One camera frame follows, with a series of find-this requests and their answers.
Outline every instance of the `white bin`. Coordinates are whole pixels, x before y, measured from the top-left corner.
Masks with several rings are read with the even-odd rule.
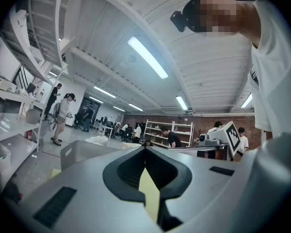
[[[0,143],[0,175],[11,168],[11,152]]]

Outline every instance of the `black t-shirt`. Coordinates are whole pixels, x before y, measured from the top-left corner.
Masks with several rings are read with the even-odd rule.
[[[56,99],[57,99],[57,97],[56,96],[54,96],[54,94],[57,94],[57,92],[58,92],[58,89],[56,88],[56,87],[54,87],[54,89],[53,89],[53,91],[52,91],[52,94],[50,95],[50,98],[49,98],[49,100],[51,100],[51,101],[56,101]]]
[[[89,109],[89,110],[86,111],[85,114],[87,114],[87,113],[88,113],[88,115],[87,115],[87,117],[85,119],[92,119],[94,111],[92,109]]]
[[[176,148],[181,148],[181,141],[180,138],[174,132],[169,132],[168,134],[168,142],[171,145],[173,142],[176,144]]]

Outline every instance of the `white box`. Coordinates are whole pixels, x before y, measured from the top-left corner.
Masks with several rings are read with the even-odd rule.
[[[11,168],[11,152],[0,143],[0,175]]]
[[[209,134],[209,139],[218,139],[220,143],[228,143],[231,154],[234,157],[237,150],[240,150],[240,139],[233,121],[230,121]]]

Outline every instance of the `fluorescent light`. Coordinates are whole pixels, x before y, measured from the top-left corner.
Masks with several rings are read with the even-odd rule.
[[[99,103],[103,103],[102,101],[100,101],[100,100],[98,100],[98,99],[95,99],[95,98],[93,98],[93,97],[89,97],[90,99],[92,99],[92,100],[95,100],[95,101],[97,101],[97,102],[99,102]]]
[[[178,100],[178,102],[181,105],[182,109],[187,111],[188,107],[186,106],[185,102],[183,101],[183,98],[182,97],[176,97],[176,99]]]
[[[245,108],[248,103],[250,103],[250,101],[252,100],[252,93],[250,93],[249,97],[247,98],[247,100],[243,103],[243,105],[241,106],[241,108]]]
[[[50,74],[54,75],[55,77],[57,77],[58,75],[53,73],[53,72],[49,72]]]
[[[143,111],[142,109],[138,108],[137,106],[135,106],[135,105],[133,105],[133,104],[131,104],[131,103],[129,103],[128,105],[130,105],[131,107],[134,107],[134,108],[137,109],[138,111]]]
[[[115,107],[115,106],[113,106],[113,108],[118,109],[119,111],[124,111],[124,112],[125,112],[125,110],[122,110],[122,109],[117,108],[117,107]]]
[[[107,94],[107,95],[109,95],[110,97],[112,97],[112,98],[116,98],[116,96],[114,96],[114,95],[112,95],[112,94],[110,94],[109,92],[106,92],[106,91],[104,91],[104,90],[102,90],[102,89],[100,89],[99,87],[97,87],[97,86],[94,86],[94,88],[96,89],[96,90],[98,90],[98,91],[101,91],[101,92],[103,92],[104,94]]]
[[[153,55],[145,48],[144,45],[135,37],[129,39],[127,42],[141,57],[156,71],[161,79],[168,78],[167,73],[163,67],[158,63],[158,61],[153,57]]]

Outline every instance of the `white shelf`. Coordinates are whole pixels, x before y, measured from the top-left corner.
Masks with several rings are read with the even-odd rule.
[[[159,136],[159,135],[154,135],[154,134],[150,134],[150,133],[145,133],[145,134],[148,134],[148,135],[150,135],[150,136],[154,136],[154,137],[158,137],[158,138],[162,138],[162,139],[166,139],[166,140],[168,140],[168,138],[166,138],[166,137],[162,137],[162,136]]]
[[[13,92],[9,92],[9,91],[0,90],[0,98],[33,104],[33,105],[35,105],[35,106],[37,106],[39,108],[43,108],[44,107],[43,103],[40,103],[38,101],[34,101],[33,99],[31,99],[29,97],[26,97],[25,95],[20,94],[20,93],[18,94],[18,93],[13,93]]]
[[[162,146],[162,147],[165,147],[165,148],[168,148],[168,146],[162,144],[162,143],[158,143],[158,142],[152,142],[153,144],[156,144],[156,145],[159,145],[159,146]]]
[[[37,144],[28,139],[16,135],[1,141],[1,143],[11,151],[11,168],[0,175],[0,192],[4,189],[15,171],[24,162],[24,160],[34,151]]]
[[[190,128],[191,127],[190,124],[176,124],[176,123],[175,123],[175,126],[178,126],[178,127],[186,127],[186,128]]]
[[[160,129],[155,129],[155,128],[151,128],[151,127],[147,127],[147,129],[151,129],[151,130],[158,130],[158,131],[161,131]]]
[[[177,132],[177,131],[174,131],[174,133],[183,134],[183,135],[190,135],[191,134],[191,132]]]
[[[150,122],[150,121],[148,121],[148,123],[154,123],[154,124],[158,124],[158,125],[173,125],[172,123],[166,123],[166,122]]]
[[[38,123],[31,124],[26,122],[24,116],[21,116],[19,120],[17,117],[18,114],[0,113],[0,141],[39,127]]]

